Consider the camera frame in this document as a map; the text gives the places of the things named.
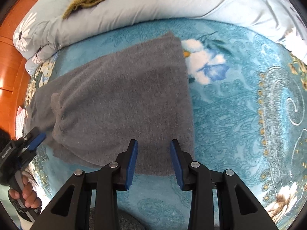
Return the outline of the person's left hand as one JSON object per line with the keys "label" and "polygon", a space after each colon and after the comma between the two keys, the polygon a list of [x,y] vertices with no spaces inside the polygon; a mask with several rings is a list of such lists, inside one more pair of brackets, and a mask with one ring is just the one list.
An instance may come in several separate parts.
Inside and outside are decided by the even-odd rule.
{"label": "person's left hand", "polygon": [[26,208],[37,209],[42,205],[41,200],[37,196],[37,193],[33,190],[32,184],[29,182],[26,176],[22,176],[24,188],[22,190],[22,197],[24,199],[24,205]]}

